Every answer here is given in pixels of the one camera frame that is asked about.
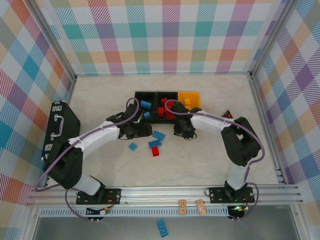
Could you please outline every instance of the black briefcase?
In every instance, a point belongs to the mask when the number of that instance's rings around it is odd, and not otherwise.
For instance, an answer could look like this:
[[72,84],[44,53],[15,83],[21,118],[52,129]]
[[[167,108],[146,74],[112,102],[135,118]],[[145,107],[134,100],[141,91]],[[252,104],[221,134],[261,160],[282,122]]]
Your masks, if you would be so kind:
[[51,104],[48,125],[46,128],[41,160],[46,162],[55,139],[67,142],[79,136],[80,121],[65,101]]

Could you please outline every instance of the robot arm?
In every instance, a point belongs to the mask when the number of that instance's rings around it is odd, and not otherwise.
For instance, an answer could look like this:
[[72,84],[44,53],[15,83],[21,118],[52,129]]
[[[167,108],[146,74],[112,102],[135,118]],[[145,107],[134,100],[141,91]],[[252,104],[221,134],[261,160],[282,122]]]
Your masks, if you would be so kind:
[[[171,110],[176,113],[188,113],[189,111],[180,102],[177,102]],[[226,153],[233,163],[230,174],[224,184],[225,194],[231,201],[238,199],[247,187],[246,172],[249,167],[249,161],[255,158],[261,149],[259,143],[242,128],[208,117],[206,116],[207,113],[200,108],[194,108],[190,112],[200,115],[176,115],[178,123],[174,126],[175,134],[193,138],[196,129],[221,134]],[[248,120],[244,117],[226,120],[242,125],[256,135]]]
[[152,127],[147,123],[133,122],[133,118],[126,123],[111,126],[127,120],[136,111],[137,106],[130,104],[125,112],[110,116],[95,129],[70,139],[57,138],[45,160],[44,171],[57,159],[57,157],[70,145],[76,144],[69,150],[61,160],[48,173],[49,177],[55,180],[65,189],[77,189],[90,196],[96,196],[97,201],[103,197],[105,185],[92,176],[83,174],[83,160],[93,151],[104,144],[121,138],[126,135],[128,139],[147,137],[152,134]]

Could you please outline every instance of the briefcase handle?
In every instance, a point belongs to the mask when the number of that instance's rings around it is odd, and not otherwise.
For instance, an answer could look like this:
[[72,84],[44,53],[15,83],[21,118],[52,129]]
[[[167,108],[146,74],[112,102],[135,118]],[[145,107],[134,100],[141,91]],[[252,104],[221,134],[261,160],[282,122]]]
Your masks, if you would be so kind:
[[61,134],[62,134],[62,128],[64,127],[64,117],[63,116],[60,116],[58,114],[55,114],[54,115],[54,121],[57,122],[58,119],[61,119],[61,122],[60,122],[60,127],[59,127],[59,133],[58,134],[55,134],[54,132],[50,134],[50,137],[51,138],[57,138],[57,137],[60,137]]

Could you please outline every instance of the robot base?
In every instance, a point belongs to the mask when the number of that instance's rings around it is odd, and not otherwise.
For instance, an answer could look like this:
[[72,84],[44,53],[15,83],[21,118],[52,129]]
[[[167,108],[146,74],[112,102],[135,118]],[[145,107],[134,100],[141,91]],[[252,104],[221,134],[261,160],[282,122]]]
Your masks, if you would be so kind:
[[226,189],[224,187],[209,187],[208,190],[209,190],[209,196],[210,196],[210,203],[212,204],[230,204],[230,203],[246,204],[247,202],[248,203],[255,202],[253,189],[252,187],[249,187],[249,186],[246,186],[243,189],[243,192],[235,200],[231,200],[226,195]]
[[120,188],[105,188],[101,201],[96,195],[88,195],[84,191],[77,192],[75,203],[77,205],[119,205],[121,198]]

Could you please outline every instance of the checkered wall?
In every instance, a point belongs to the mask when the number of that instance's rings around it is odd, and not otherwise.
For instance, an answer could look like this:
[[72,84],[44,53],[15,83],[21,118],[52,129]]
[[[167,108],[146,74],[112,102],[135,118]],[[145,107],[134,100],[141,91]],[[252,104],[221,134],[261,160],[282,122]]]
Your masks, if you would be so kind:
[[287,2],[288,2],[288,0],[281,0],[281,3],[279,5],[278,9],[276,10],[276,13],[273,16],[272,21],[271,21],[267,31],[265,32],[265,34],[264,34],[264,36],[262,38],[262,41],[259,44],[259,48],[258,48],[258,50],[256,51],[256,53],[254,55],[253,61],[251,62],[250,67],[249,67],[249,72],[251,72],[253,70],[257,60],[259,59],[260,53],[261,53],[262,49],[264,49],[266,43],[268,42],[270,33],[274,29],[274,27],[276,26],[276,22],[278,21],[278,19],[279,19],[280,15],[281,15],[282,11],[284,10],[285,5],[286,5]]
[[300,0],[257,75],[290,183],[320,235],[320,0]]
[[247,72],[276,0],[37,0],[78,74]]
[[52,101],[71,80],[22,0],[0,0],[0,240],[15,240],[42,168]]

